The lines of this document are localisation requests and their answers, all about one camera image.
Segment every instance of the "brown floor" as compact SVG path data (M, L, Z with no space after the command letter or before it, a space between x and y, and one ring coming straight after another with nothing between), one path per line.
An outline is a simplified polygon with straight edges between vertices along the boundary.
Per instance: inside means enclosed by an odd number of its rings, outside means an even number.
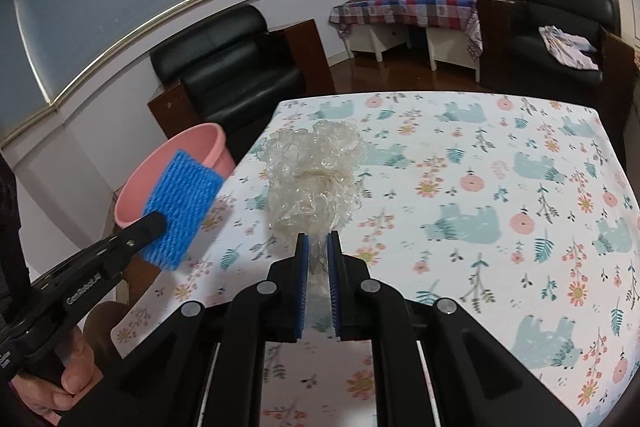
M331 67L338 93L404 90L483 91L476 84L475 71L438 62L431 71L429 55L424 49L398 46L383 53L383 62L374 54L360 53Z

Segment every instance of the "blue sponge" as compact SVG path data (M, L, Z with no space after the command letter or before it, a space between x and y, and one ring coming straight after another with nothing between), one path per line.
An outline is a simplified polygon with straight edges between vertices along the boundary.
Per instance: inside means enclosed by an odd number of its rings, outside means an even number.
M175 270L223 183L220 174L185 151L175 153L143 211L143 216L155 210L164 215L166 231L142 251L143 259L163 270Z

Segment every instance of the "black armchair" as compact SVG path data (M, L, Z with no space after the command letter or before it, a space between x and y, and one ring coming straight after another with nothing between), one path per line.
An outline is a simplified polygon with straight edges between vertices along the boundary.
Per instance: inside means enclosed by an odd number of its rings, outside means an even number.
M335 92L314 21L268 32L251 5L207 17L150 54L162 87L148 105L165 134L219 123L236 162L279 102Z
M597 110L624 166L623 130L634 87L634 50L620 34L612 0L478 0L484 51L480 83L507 94L577 103ZM564 66L546 50L539 26L585 37L600 71Z

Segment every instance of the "pink bucket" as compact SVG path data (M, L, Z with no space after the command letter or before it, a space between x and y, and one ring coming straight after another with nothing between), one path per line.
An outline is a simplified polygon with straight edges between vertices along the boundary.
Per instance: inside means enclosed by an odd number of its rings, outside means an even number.
M140 164L122 188L114 211L117 225L125 228L142 217L151 191L179 149L226 180L236 164L225 143L225 132L217 123L201 123L163 143Z

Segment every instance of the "tablecloth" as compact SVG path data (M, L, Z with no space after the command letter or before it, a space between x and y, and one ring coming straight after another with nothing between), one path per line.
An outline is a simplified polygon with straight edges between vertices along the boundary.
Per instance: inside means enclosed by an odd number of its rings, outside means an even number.
M482 35L476 0L366 0L335 6L329 22L348 35L351 24L401 23L423 28L460 30L469 37L469 54L478 60Z
M367 143L344 252L406 298L456 299L596 426L640 365L638 203L597 113L485 93L345 94L280 103L264 136L324 118L355 124ZM181 303L232 299L292 255L269 227L261 146L188 258L114 328L121 354ZM369 343L338 343L324 301L307 302L306 323L299 343L267 346L260 424L372 427Z

